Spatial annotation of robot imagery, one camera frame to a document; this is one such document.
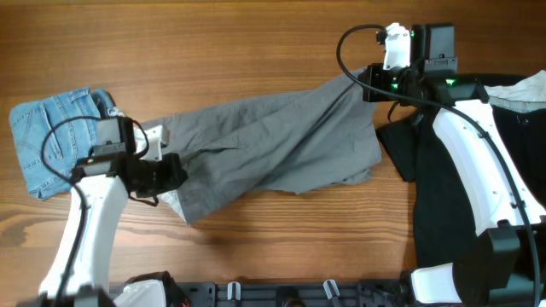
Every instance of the black cloth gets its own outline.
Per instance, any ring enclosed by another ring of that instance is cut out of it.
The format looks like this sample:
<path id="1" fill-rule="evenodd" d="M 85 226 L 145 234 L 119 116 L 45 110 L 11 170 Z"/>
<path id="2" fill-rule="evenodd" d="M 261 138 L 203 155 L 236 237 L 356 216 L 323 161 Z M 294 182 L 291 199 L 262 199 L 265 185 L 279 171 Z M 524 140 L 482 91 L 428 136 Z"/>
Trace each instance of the black cloth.
<path id="1" fill-rule="evenodd" d="M 521 178 L 546 206 L 546 109 L 517 113 L 493 107 L 493 117 Z"/>
<path id="2" fill-rule="evenodd" d="M 377 130 L 400 176 L 416 182 L 413 230 L 419 267 L 453 262 L 476 239 L 467 193 L 433 130 L 437 113 L 420 110 Z M 493 116 L 518 172 L 546 205 L 546 110 L 517 113 L 493 107 Z"/>
<path id="3" fill-rule="evenodd" d="M 418 111 L 377 130 L 402 178 L 416 181 L 413 231 L 419 267 L 452 262 L 476 239 L 467 193 L 433 130 L 436 113 Z"/>

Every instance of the blue denim fabric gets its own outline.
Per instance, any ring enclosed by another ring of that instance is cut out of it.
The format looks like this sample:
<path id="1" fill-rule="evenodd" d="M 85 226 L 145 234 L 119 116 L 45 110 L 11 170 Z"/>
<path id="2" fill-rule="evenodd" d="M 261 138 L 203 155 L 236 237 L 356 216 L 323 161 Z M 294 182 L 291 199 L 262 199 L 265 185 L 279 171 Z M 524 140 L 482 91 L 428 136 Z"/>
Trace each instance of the blue denim fabric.
<path id="1" fill-rule="evenodd" d="M 76 116 L 106 117 L 112 109 L 115 106 L 105 90 L 91 94 L 89 88 L 83 88 L 22 103 L 11 110 L 9 124 L 26 189 L 31 196 L 45 200 L 70 188 L 68 183 L 50 173 L 40 159 L 42 142 L 51 127 Z M 96 121 L 75 120 L 51 135 L 45 147 L 45 158 L 54 169 L 69 176 L 76 161 L 87 157 L 94 145 Z"/>

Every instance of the wooden table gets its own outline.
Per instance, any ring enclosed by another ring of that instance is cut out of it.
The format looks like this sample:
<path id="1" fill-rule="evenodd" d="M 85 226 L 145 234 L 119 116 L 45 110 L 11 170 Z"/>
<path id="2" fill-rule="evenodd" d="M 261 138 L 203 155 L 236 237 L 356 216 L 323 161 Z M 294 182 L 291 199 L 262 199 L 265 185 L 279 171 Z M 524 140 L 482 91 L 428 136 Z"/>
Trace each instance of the wooden table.
<path id="1" fill-rule="evenodd" d="M 55 256 L 69 197 L 26 192 L 9 130 L 18 103 L 102 87 L 146 121 L 226 101 L 308 90 L 340 74 L 340 35 L 362 23 L 452 21 L 460 72 L 546 67 L 546 2 L 322 1 L 0 7 L 0 301 L 37 293 Z M 347 40 L 349 67 L 382 61 L 371 33 Z M 381 104 L 376 126 L 386 122 Z M 402 117 L 411 110 L 399 108 Z M 110 277 L 169 270 L 177 281 L 355 281 L 415 267 L 415 185 L 390 159 L 373 179 L 299 196 L 248 193 L 186 226 L 168 206 L 130 203 Z"/>

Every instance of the gray fabric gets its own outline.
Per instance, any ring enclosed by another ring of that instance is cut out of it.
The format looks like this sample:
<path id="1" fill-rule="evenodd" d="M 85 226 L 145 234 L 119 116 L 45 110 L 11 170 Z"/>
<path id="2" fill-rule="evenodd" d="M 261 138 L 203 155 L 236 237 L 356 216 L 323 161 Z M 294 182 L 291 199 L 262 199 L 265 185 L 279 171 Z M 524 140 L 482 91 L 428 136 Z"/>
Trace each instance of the gray fabric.
<path id="1" fill-rule="evenodd" d="M 344 75 L 315 90 L 259 96 L 143 124 L 164 125 L 189 179 L 170 204 L 187 223 L 246 191 L 297 194 L 369 179 L 381 160 L 374 103 Z"/>
<path id="2" fill-rule="evenodd" d="M 546 71 L 542 70 L 512 86 L 486 86 L 489 104 L 517 113 L 546 108 Z"/>

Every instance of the black mount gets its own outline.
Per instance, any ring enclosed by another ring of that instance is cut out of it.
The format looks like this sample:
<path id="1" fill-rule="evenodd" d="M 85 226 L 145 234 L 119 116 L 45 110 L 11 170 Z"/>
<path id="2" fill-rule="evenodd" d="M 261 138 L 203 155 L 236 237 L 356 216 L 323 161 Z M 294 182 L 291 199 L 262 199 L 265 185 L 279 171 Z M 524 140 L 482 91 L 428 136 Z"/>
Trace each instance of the black mount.
<path id="1" fill-rule="evenodd" d="M 475 75 L 457 74 L 453 25 L 414 25 L 411 31 L 409 67 L 383 70 L 382 63 L 375 63 L 368 65 L 358 79 L 394 94 L 437 101 L 447 106 L 454 106 L 455 101 L 459 100 L 489 101 L 485 88 Z M 392 99 L 364 88 L 363 100 L 378 102 Z M 405 100 L 399 103 L 403 107 L 421 107 Z"/>
<path id="2" fill-rule="evenodd" d="M 276 284 L 246 285 L 241 283 L 240 299 L 229 299 L 229 285 L 213 282 L 177 283 L 191 301 L 192 307 L 277 307 L 277 292 L 291 287 L 299 293 L 299 299 L 306 307 L 334 307 L 328 299 L 323 284 Z M 399 283 L 396 280 L 370 280 L 337 285 L 342 307 L 397 307 Z M 123 287 L 111 287 L 111 298 L 123 292 Z"/>
<path id="3" fill-rule="evenodd" d="M 74 182 L 101 174 L 119 176 L 127 192 L 147 198 L 176 189 L 188 179 L 177 153 L 164 154 L 161 161 L 140 159 L 135 153 L 133 119 L 101 120 L 97 124 L 97 135 L 98 145 L 93 147 L 93 155 L 78 161 L 72 170 Z M 145 203 L 157 205 L 157 201 Z"/>
<path id="4" fill-rule="evenodd" d="M 546 262 L 546 223 L 531 226 L 538 249 L 541 279 Z M 499 223 L 487 229 L 453 263 L 453 279 L 461 301 L 468 306 L 530 304 L 533 273 L 531 252 L 523 226 Z"/>

